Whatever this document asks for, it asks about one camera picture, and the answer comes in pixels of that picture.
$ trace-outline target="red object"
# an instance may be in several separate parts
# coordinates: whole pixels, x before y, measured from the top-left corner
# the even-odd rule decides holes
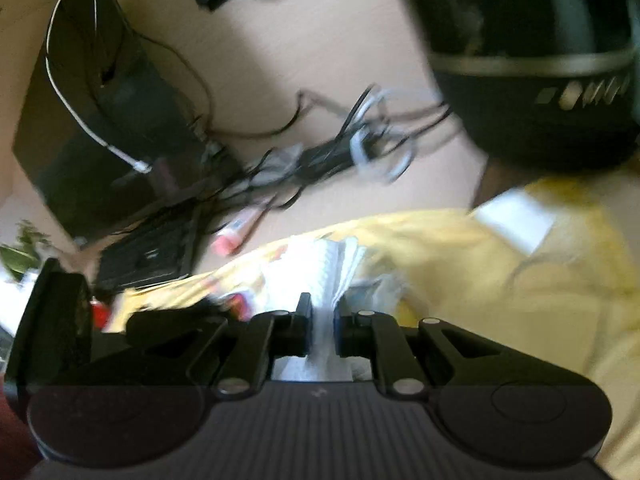
[[[236,319],[240,321],[248,321],[251,319],[251,308],[244,295],[240,292],[226,298],[225,306]]]
[[[242,243],[239,237],[233,238],[229,234],[220,235],[213,240],[212,248],[214,252],[220,256],[229,256],[232,254]]]
[[[0,479],[23,478],[42,457],[29,428],[15,416],[2,393],[4,375],[0,374]]]
[[[91,306],[94,310],[94,326],[102,330],[109,321],[111,311],[103,302],[98,300],[91,300]]]

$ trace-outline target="ribbed black surface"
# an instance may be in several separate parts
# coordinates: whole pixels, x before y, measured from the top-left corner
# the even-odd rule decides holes
[[[551,472],[498,468],[458,450],[415,402],[371,383],[267,383],[220,404],[180,449],[144,465],[87,470],[45,463],[31,479],[525,480],[607,478],[592,463]]]

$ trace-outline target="metal rivet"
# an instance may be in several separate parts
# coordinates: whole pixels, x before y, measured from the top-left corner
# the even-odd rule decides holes
[[[556,96],[556,92],[558,91],[557,88],[555,87],[551,87],[551,88],[543,88],[540,93],[538,94],[538,97],[536,97],[536,104],[537,105],[548,105],[553,98]]]
[[[607,85],[607,91],[604,94],[604,102],[610,105],[613,102],[613,99],[618,94],[618,90],[620,89],[620,83],[618,82],[618,78],[613,76],[609,84]]]
[[[569,81],[560,96],[558,104],[562,110],[572,110],[582,95],[582,84],[579,81]]]
[[[249,389],[249,383],[238,377],[222,379],[218,383],[218,391],[225,395],[243,394]]]
[[[417,395],[424,390],[424,384],[418,379],[399,379],[393,389],[400,395]]]
[[[594,97],[596,97],[596,85],[591,81],[584,91],[584,94],[582,94],[582,106],[584,107],[593,103]]]
[[[602,99],[605,91],[606,91],[606,88],[604,86],[604,81],[600,81],[598,83],[598,86],[596,87],[596,92],[593,97],[593,100],[595,101],[596,104],[600,102],[600,99]]]
[[[627,74],[625,77],[625,80],[622,82],[622,86],[620,87],[620,90],[618,90],[618,93],[620,95],[624,95],[626,91],[629,90],[629,85],[631,85],[631,76]]]

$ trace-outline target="person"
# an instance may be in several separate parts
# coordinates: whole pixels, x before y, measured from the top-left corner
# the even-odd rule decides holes
[[[0,480],[18,480],[42,459],[29,428],[9,407],[0,374]]]

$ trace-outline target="green plant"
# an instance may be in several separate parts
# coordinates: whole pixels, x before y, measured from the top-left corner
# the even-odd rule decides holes
[[[51,248],[51,242],[28,220],[18,224],[18,237],[12,246],[0,245],[0,262],[11,277],[20,283],[30,269],[42,264],[41,250]]]

